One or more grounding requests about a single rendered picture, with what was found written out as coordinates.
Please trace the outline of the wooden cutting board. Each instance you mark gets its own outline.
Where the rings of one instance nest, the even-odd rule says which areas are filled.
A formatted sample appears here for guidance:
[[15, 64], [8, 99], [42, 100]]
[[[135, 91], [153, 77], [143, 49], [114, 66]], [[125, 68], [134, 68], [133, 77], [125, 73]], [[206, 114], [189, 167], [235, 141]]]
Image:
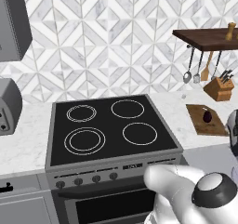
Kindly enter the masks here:
[[[227, 137], [229, 135], [225, 129], [225, 125], [221, 122], [217, 112], [213, 109], [206, 105], [195, 104], [187, 104], [186, 108], [198, 135], [222, 137]], [[210, 110], [212, 113], [212, 121], [210, 123], [205, 123], [203, 120], [205, 109]]]

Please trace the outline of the dark purple eggplant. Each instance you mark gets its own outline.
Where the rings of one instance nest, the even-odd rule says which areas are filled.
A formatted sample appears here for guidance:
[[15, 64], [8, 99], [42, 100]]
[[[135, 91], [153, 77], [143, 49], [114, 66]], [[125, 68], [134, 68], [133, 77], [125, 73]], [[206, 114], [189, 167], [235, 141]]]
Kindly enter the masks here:
[[210, 123], [212, 121], [212, 113], [210, 110], [205, 109], [203, 120], [205, 123]]

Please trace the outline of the black hob stove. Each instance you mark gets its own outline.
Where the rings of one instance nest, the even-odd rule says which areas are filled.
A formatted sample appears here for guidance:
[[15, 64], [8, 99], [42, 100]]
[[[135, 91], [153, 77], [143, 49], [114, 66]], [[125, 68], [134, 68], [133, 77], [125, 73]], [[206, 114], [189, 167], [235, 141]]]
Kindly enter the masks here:
[[56, 102], [46, 150], [51, 190], [142, 177], [149, 165], [177, 165], [183, 149], [147, 95]]

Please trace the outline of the metal ladle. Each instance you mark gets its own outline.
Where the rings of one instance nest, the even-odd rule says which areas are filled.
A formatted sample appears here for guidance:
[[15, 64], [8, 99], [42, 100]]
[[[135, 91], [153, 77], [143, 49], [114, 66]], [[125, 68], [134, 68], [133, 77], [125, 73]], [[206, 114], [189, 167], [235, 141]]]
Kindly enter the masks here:
[[[192, 48], [192, 53], [191, 53], [191, 57], [190, 57], [189, 67], [192, 66], [193, 54], [194, 54], [194, 47]], [[188, 84], [190, 82], [191, 78], [192, 78], [192, 74], [191, 74], [190, 68], [189, 68], [188, 71], [186, 71], [184, 73], [184, 75], [183, 75], [183, 82], [185, 84]]]

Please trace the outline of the metal slotted spatula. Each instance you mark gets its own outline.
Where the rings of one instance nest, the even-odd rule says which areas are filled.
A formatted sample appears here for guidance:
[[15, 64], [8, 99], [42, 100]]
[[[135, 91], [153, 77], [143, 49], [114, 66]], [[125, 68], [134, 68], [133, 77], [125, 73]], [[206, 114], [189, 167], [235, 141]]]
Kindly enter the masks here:
[[204, 55], [204, 51], [202, 51], [202, 52], [201, 52], [201, 55], [200, 55], [197, 73], [193, 76], [193, 82], [194, 82], [195, 84], [199, 84], [199, 83], [200, 83], [200, 73], [199, 73], [199, 72], [200, 72], [200, 67], [201, 67], [202, 60], [203, 60], [203, 55]]

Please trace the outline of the wooden spatula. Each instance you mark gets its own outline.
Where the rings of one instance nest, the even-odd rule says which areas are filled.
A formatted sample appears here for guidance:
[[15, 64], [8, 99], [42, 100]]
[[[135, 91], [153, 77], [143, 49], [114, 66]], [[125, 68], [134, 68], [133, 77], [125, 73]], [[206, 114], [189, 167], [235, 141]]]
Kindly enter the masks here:
[[212, 57], [213, 57], [213, 51], [210, 52], [208, 60], [207, 60], [207, 63], [205, 65], [205, 68], [201, 72], [201, 80], [202, 81], [207, 81], [208, 80], [208, 75], [209, 75], [208, 67], [209, 67], [209, 64], [210, 64], [210, 62], [212, 60]]

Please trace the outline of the wooden knife block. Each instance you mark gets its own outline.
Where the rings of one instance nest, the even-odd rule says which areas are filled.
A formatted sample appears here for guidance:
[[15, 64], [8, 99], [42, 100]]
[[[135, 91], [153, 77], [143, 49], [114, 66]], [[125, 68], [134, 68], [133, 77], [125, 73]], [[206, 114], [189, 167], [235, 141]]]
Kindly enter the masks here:
[[234, 89], [232, 70], [225, 70], [221, 76], [214, 77], [206, 86], [204, 92], [215, 101], [226, 101], [231, 98]]

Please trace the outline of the grey oven door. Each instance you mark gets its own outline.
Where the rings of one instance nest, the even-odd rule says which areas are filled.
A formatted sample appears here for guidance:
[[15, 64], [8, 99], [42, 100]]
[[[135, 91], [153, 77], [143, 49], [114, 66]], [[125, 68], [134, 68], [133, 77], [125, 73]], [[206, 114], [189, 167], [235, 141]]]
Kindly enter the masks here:
[[155, 198], [147, 188], [85, 199], [59, 197], [61, 190], [51, 191], [59, 224], [142, 224]]

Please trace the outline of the dark hanging utensil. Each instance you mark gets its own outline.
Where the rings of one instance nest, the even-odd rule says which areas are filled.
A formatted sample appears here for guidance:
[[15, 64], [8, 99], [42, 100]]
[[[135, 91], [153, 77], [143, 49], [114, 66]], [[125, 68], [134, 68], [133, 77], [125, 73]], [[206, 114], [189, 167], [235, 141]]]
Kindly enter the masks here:
[[218, 69], [218, 64], [219, 64], [219, 60], [220, 60], [220, 57], [221, 57], [221, 53], [222, 53], [222, 50], [220, 50], [219, 53], [218, 53], [218, 59], [217, 59], [217, 63], [216, 63], [216, 66], [215, 66], [215, 70], [214, 70], [214, 72], [212, 74], [212, 77], [211, 77], [211, 81], [213, 79], [215, 79], [215, 77], [216, 77], [216, 72], [217, 72], [217, 69]]

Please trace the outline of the grey toaster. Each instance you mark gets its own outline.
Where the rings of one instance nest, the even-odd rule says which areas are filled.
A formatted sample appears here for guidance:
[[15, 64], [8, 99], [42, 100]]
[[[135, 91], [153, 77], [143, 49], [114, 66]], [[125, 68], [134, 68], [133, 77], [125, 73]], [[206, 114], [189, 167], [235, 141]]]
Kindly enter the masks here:
[[11, 78], [0, 79], [0, 136], [12, 135], [22, 111], [22, 96]]

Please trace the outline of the dark wooden shelf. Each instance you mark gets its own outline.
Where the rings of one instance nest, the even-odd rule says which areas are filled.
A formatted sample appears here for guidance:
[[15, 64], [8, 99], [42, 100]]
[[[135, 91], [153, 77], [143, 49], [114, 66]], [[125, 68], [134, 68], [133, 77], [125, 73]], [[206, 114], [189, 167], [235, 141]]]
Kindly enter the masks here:
[[238, 28], [232, 33], [231, 41], [225, 39], [227, 28], [174, 30], [172, 34], [200, 51], [238, 50]]

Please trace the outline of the grey drawer front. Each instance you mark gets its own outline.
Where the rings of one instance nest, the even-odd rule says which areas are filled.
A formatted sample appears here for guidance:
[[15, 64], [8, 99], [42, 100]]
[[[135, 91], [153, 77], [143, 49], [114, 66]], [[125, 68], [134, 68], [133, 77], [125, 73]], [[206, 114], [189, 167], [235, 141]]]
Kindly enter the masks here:
[[37, 195], [42, 193], [37, 175], [3, 178], [0, 179], [0, 187], [5, 187], [8, 182], [13, 186], [13, 191], [0, 193], [0, 198], [30, 194]]

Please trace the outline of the wooden pepper mill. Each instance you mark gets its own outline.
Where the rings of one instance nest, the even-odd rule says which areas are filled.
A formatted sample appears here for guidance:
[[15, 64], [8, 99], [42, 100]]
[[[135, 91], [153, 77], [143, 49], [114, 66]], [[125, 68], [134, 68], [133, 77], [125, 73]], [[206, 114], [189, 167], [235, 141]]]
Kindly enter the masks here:
[[227, 41], [231, 41], [232, 33], [233, 33], [233, 30], [234, 30], [235, 26], [236, 26], [235, 22], [229, 22], [229, 24], [228, 24], [228, 32], [227, 32], [227, 34], [225, 36], [225, 39]]

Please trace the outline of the grey cupboard door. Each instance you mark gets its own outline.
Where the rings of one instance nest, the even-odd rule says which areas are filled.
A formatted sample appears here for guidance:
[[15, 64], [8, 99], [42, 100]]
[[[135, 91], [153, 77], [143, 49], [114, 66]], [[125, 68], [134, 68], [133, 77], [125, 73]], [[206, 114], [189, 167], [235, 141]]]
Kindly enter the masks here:
[[0, 224], [60, 224], [51, 192], [1, 197]]

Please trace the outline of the grey wall cupboard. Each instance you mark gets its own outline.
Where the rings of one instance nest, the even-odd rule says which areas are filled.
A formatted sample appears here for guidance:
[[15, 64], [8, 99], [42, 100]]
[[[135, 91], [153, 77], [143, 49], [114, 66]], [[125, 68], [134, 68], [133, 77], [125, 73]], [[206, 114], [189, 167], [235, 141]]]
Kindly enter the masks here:
[[0, 0], [0, 62], [21, 61], [33, 37], [24, 0]]

